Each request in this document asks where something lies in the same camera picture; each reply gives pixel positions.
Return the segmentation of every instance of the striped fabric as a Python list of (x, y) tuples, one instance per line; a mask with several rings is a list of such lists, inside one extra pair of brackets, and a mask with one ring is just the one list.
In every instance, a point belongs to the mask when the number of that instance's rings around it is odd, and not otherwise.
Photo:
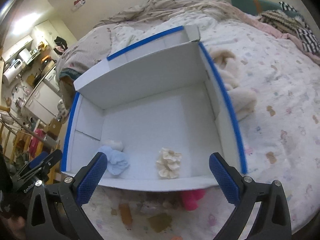
[(292, 11), (299, 13), (294, 7), (286, 2), (279, 2), (281, 10), (269, 10), (260, 13), (259, 21), (267, 23), (282, 33), (290, 33), (302, 41), (305, 52), (319, 53), (320, 44), (303, 17), (289, 17), (284, 12)]

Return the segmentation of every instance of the blue gripper pad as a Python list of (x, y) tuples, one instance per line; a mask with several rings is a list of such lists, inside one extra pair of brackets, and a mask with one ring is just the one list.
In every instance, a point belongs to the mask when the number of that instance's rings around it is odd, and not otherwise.
[(34, 167), (38, 166), (40, 162), (44, 160), (48, 156), (47, 152), (42, 152), (40, 153), (36, 158), (34, 158), (30, 163), (29, 163), (29, 168), (33, 169)]
[[(241, 183), (242, 176), (236, 171), (234, 167), (230, 167), (219, 153), (210, 155), (209, 168), (215, 179), (217, 180), (228, 202), (237, 206), (240, 203), (242, 193), (241, 185), (239, 185), (239, 183)], [(238, 183), (236, 183), (231, 177), (229, 173), (231, 171), (230, 169), (235, 170), (236, 173), (233, 170), (232, 173), (233, 175), (235, 175), (234, 177), (236, 177)]]
[(108, 159), (104, 153), (97, 153), (91, 162), (80, 169), (77, 175), (83, 172), (82, 180), (77, 183), (76, 203), (81, 206), (87, 204), (96, 189), (100, 179), (107, 169)]

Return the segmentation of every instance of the orange object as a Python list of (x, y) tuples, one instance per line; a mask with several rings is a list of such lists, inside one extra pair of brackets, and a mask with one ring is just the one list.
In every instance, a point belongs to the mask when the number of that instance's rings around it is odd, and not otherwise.
[(49, 58), (49, 57), (50, 57), (49, 55), (45, 56), (45, 57), (41, 60), (41, 64), (42, 64), (47, 58)]
[(11, 109), (10, 109), (10, 107), (0, 106), (0, 110), (1, 110), (1, 111), (5, 111), (5, 112), (8, 113), (8, 112), (10, 112)]
[(126, 226), (131, 226), (133, 220), (132, 220), (129, 204), (128, 203), (119, 204), (119, 210), (120, 210), (122, 223)]

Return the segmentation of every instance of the black clamp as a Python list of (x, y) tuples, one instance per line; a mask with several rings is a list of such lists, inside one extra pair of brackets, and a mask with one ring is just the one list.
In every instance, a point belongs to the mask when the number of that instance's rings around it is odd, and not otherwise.
[(70, 224), (80, 240), (103, 240), (81, 205), (87, 203), (107, 168), (107, 156), (97, 153), (90, 163), (63, 182), (45, 185), (35, 183), (30, 200), (26, 234), (28, 239), (70, 240), (57, 203), (62, 203)]
[(210, 156), (209, 166), (228, 202), (236, 206), (214, 240), (237, 240), (256, 202), (261, 205), (247, 240), (291, 239), (288, 203), (279, 180), (264, 184), (242, 177), (219, 153)]
[(49, 180), (48, 174), (50, 169), (62, 159), (62, 152), (55, 150), (48, 154), (42, 152), (30, 163), (25, 164), (12, 177), (12, 192), (32, 192), (37, 180), (47, 182)]

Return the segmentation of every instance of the crumpled cloth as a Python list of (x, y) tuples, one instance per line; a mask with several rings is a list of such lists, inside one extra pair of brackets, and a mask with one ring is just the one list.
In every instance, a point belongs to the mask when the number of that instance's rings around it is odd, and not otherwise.
[(248, 88), (239, 87), (241, 62), (230, 50), (210, 49), (209, 52), (231, 98), (238, 121), (254, 111), (257, 95)]
[(101, 146), (98, 149), (98, 152), (104, 153), (108, 158), (108, 166), (107, 170), (112, 175), (121, 174), (126, 168), (129, 167), (129, 163), (127, 161), (127, 155), (123, 152), (119, 152), (117, 150), (113, 150), (109, 146)]

